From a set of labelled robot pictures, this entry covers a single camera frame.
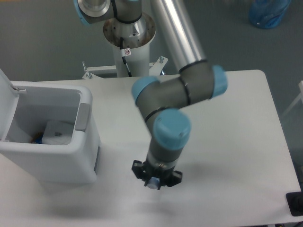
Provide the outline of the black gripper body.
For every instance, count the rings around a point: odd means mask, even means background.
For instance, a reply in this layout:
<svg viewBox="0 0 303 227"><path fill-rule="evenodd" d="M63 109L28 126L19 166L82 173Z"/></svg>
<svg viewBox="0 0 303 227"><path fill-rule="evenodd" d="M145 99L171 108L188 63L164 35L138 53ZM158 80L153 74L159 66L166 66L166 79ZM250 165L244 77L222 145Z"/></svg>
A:
<svg viewBox="0 0 303 227"><path fill-rule="evenodd" d="M148 178L147 180L143 180L144 181L144 186L146 187L147 181L149 179L151 179L152 177L156 177L159 178L160 180L160 185L158 187L158 190L163 187L166 186L166 179L169 177L169 175L174 171L175 167L172 167L170 169L164 169L162 167L153 167L148 161L145 161L146 163L146 173L148 174Z"/></svg>

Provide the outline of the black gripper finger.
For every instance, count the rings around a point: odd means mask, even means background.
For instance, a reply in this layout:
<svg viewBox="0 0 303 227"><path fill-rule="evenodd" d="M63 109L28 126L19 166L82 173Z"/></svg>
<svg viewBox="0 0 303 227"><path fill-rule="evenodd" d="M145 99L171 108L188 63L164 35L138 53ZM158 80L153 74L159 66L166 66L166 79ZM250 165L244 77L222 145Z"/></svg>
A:
<svg viewBox="0 0 303 227"><path fill-rule="evenodd" d="M166 179L165 185L167 187L173 187L182 182L183 173L181 171L173 171Z"/></svg>
<svg viewBox="0 0 303 227"><path fill-rule="evenodd" d="M132 164L132 171L137 179L147 180L146 163L139 160L134 160Z"/></svg>

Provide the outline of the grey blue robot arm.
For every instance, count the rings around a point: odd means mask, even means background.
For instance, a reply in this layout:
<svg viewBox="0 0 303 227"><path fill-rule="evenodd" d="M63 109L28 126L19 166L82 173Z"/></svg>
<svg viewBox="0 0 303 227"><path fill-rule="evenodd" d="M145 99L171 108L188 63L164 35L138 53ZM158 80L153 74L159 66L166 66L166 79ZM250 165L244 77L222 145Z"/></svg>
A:
<svg viewBox="0 0 303 227"><path fill-rule="evenodd" d="M118 50L117 73L138 76L132 96L151 134L146 160L135 160L132 171L145 186L159 190L182 181L175 165L191 131L190 121L180 109L222 95L227 77L220 66L211 66L197 39L183 1L153 0L152 9L164 32L179 76L164 82L138 72L148 67L139 57L130 58L137 48L147 46L155 36L155 26L143 13L140 0L76 0L75 10L83 24L103 21L104 36Z"/></svg>

